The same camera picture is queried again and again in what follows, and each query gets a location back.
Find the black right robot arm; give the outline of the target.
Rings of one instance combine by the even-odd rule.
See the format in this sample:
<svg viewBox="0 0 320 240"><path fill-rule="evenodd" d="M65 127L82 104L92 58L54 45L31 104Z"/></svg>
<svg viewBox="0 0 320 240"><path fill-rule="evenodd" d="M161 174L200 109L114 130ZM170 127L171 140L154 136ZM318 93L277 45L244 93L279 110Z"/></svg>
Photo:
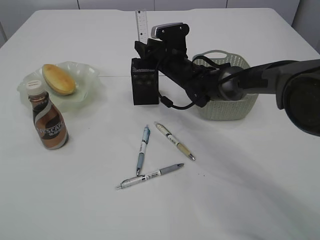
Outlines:
<svg viewBox="0 0 320 240"><path fill-rule="evenodd" d="M238 101L246 94L275 95L278 109L303 132L320 134L320 61L282 60L247 69L212 63L197 65L162 41L134 43L140 58L186 92L192 104L204 107L209 99Z"/></svg>

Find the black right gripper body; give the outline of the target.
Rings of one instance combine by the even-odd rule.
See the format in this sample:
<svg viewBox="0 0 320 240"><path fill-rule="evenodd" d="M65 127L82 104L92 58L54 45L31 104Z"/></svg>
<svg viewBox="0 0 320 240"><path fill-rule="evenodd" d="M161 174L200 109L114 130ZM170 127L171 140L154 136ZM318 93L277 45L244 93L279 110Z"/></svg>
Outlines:
<svg viewBox="0 0 320 240"><path fill-rule="evenodd" d="M145 61L155 66L155 71L162 73L189 73L190 60L186 52L167 49L161 40L149 38L152 47L152 58Z"/></svg>

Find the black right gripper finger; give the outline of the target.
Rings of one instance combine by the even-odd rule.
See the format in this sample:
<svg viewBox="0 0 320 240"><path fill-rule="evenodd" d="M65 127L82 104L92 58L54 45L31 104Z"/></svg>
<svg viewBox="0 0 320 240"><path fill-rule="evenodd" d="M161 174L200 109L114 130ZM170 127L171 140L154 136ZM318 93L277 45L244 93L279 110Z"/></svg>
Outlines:
<svg viewBox="0 0 320 240"><path fill-rule="evenodd" d="M134 49L138 53L140 59L149 60L152 58L152 46L150 45L149 39L147 40L146 43L142 41L135 41Z"/></svg>

